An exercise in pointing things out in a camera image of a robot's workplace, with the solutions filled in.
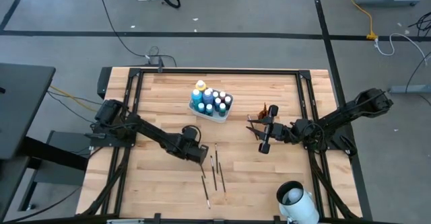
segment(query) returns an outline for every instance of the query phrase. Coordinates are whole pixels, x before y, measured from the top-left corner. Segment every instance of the white container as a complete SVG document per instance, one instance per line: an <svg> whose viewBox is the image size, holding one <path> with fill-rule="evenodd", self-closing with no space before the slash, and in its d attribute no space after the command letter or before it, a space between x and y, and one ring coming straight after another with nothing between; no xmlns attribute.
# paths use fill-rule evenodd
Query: white container
<svg viewBox="0 0 431 224"><path fill-rule="evenodd" d="M224 123L226 121L226 119L228 118L229 112L232 110L232 107L234 105L234 96L232 96L231 94L228 94L228 93L226 93L226 96L230 96L232 98L232 103L230 103L230 108L229 108L229 110L226 110L226 114L224 116L220 116L218 114L218 112L215 111L215 108L214 108L212 116L208 116L206 114L202 114L202 113L198 112L193 107L193 102L192 102L191 99L190 99L190 102L189 102L189 108L190 108L191 112L193 112L193 114L195 114L197 116L200 116L200 117L208 119L208 120L212 120L212 121L217 122L217 123Z"/></svg>

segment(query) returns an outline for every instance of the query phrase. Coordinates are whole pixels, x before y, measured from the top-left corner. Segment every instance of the yellow cable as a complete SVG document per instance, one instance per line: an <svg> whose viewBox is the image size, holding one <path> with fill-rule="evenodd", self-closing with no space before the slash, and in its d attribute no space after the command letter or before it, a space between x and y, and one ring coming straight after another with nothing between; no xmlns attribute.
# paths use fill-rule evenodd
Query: yellow cable
<svg viewBox="0 0 431 224"><path fill-rule="evenodd" d="M54 90L56 90L56 91L58 91L58 92L62 93L62 94L63 94L63 95L65 95L65 96L70 97L72 100L74 100L76 103L78 103L80 106L84 107L85 109L87 109L87 110L91 110L91 111L93 111L93 112L97 112L97 110L95 110L95 109L93 109L93 108L91 108L91 107L89 107L89 106L86 106L85 104L83 104L83 103L79 102L77 99L75 99L75 97L74 97L73 95L71 95L71 94L69 94L69 93L67 93L67 92L64 92L63 90L61 90L61 89L59 89L59 88L57 88L57 87L55 87L55 86L50 85L49 87L51 87L51 88L53 88Z"/></svg>
<svg viewBox="0 0 431 224"><path fill-rule="evenodd" d="M362 9L357 3L355 3L354 0L350 0L360 11L364 12L366 15L368 15L368 17L370 18L370 33L368 35L366 35L366 38L369 40L375 40L378 38L378 36L372 31L372 16L365 11L364 9Z"/></svg>

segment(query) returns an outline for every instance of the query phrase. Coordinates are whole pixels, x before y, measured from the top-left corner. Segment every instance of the paint bottle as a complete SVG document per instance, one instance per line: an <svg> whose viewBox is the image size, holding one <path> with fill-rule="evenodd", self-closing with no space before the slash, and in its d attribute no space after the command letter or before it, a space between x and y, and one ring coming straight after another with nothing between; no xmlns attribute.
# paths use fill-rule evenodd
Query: paint bottle
<svg viewBox="0 0 431 224"><path fill-rule="evenodd" d="M221 117L224 117L226 115L226 105L224 103L220 104L219 110L218 110L218 114Z"/></svg>
<svg viewBox="0 0 431 224"><path fill-rule="evenodd" d="M203 103L199 103L199 104L197 105L197 111L198 111L199 113L204 114L204 113L205 113L205 104L203 104Z"/></svg>
<svg viewBox="0 0 431 224"><path fill-rule="evenodd" d="M213 105L208 104L206 112L208 116L213 116Z"/></svg>
<svg viewBox="0 0 431 224"><path fill-rule="evenodd" d="M226 104L226 109L230 110L230 104L232 103L232 98L230 96L226 96L224 98L224 103Z"/></svg>
<svg viewBox="0 0 431 224"><path fill-rule="evenodd" d="M197 89L197 90L199 90L199 91L205 91L205 90L207 89L207 85L205 84L205 82L204 82L204 81L199 80L199 81L196 83L196 89Z"/></svg>
<svg viewBox="0 0 431 224"><path fill-rule="evenodd" d="M220 93L219 93L219 97L220 97L220 99L222 100L222 102L224 101L224 98L226 97L226 93L225 92L223 92L223 91L221 91Z"/></svg>
<svg viewBox="0 0 431 224"><path fill-rule="evenodd" d="M195 108L197 108L197 105L202 102L202 93L199 90L194 89L191 92L191 100Z"/></svg>
<svg viewBox="0 0 431 224"><path fill-rule="evenodd" d="M222 100L220 98L216 98L214 100L214 110L215 111L218 111L221 103L222 103Z"/></svg>
<svg viewBox="0 0 431 224"><path fill-rule="evenodd" d="M213 98L214 98L214 100L216 100L216 98L218 98L218 92L217 91L213 91Z"/></svg>
<svg viewBox="0 0 431 224"><path fill-rule="evenodd" d="M213 94L211 94L211 92L208 89L205 90L205 92L203 93L202 101L205 105L213 104L213 101L214 101Z"/></svg>

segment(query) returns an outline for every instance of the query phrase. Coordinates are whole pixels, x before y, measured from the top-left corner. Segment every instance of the small brown object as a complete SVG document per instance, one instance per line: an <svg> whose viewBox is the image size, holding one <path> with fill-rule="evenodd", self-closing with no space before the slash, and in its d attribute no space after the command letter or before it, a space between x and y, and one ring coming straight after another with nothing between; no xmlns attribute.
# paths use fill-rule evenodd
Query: small brown object
<svg viewBox="0 0 431 224"><path fill-rule="evenodd" d="M257 115L257 118L259 120L264 119L265 116L268 115L268 109L267 109L267 104L263 103L263 110L261 112L259 112L259 114Z"/></svg>

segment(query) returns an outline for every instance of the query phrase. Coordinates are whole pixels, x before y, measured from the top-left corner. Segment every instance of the black table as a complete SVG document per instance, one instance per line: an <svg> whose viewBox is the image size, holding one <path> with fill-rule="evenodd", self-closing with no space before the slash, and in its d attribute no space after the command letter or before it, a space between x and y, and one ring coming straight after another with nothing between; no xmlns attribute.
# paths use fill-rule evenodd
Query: black table
<svg viewBox="0 0 431 224"><path fill-rule="evenodd" d="M54 67L0 63L0 222L27 167L37 170L47 160L87 168L85 157L26 136L54 72Z"/></svg>

